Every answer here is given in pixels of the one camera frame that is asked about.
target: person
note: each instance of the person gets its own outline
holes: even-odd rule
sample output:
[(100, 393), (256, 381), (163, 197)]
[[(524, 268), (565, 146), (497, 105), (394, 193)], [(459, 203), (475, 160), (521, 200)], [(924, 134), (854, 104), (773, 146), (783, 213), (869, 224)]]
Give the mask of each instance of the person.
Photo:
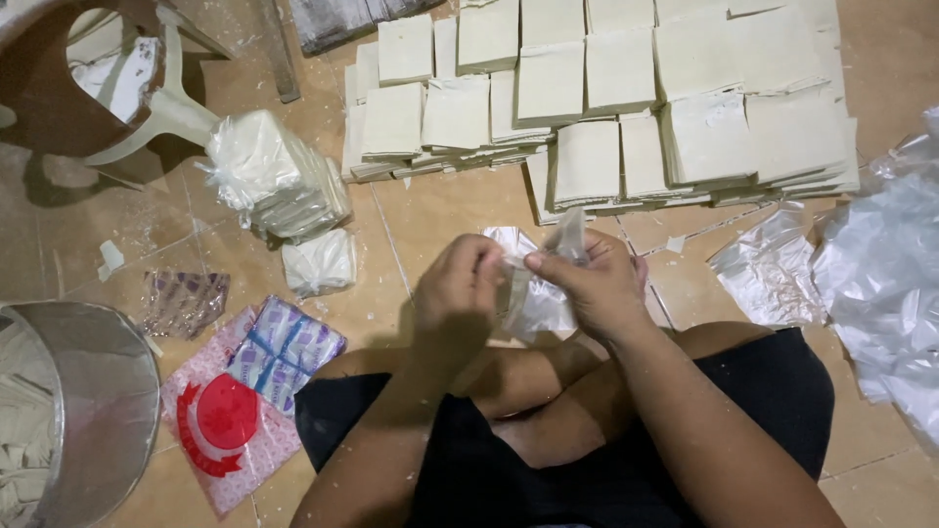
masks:
[(296, 397), (317, 477), (292, 528), (843, 527), (817, 486), (834, 410), (797, 329), (669, 336), (647, 268), (588, 229), (534, 253), (582, 334), (489, 349), (502, 250), (464, 235), (422, 277), (409, 349), (340, 356)]

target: pink printed plastic bag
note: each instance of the pink printed plastic bag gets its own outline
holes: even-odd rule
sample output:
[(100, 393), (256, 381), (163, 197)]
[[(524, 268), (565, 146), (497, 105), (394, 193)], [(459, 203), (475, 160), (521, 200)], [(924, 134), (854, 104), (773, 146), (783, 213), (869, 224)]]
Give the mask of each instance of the pink printed plastic bag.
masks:
[(256, 318), (245, 308), (161, 390), (162, 419), (220, 517), (300, 450), (293, 420), (225, 373)]

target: purple patterned packaging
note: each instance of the purple patterned packaging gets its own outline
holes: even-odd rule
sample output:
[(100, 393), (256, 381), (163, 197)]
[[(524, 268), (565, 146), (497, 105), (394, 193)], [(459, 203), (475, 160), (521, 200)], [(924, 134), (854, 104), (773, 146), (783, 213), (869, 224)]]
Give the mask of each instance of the purple patterned packaging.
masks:
[(293, 395), (345, 348), (341, 334), (270, 295), (232, 357), (228, 374), (292, 417)]

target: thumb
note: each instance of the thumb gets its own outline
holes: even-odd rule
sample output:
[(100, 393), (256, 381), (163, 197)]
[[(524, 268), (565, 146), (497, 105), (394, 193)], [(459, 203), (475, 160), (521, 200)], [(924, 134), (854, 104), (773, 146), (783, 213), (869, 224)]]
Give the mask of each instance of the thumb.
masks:
[(584, 271), (562, 256), (548, 256), (544, 253), (529, 253), (525, 265), (539, 277), (566, 290), (575, 289)]

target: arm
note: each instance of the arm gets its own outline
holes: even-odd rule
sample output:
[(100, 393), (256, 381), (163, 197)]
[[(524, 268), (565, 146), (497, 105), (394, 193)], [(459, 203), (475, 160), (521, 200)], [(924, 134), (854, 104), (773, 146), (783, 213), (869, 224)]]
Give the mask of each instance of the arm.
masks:
[(291, 528), (404, 524), (439, 403), (491, 333), (500, 260), (494, 241), (468, 235), (431, 265), (415, 292), (408, 360), (316, 476)]
[(711, 528), (844, 524), (811, 477), (652, 322), (625, 245), (588, 230), (592, 262), (526, 263), (567, 290), (588, 332), (619, 364), (678, 490)]

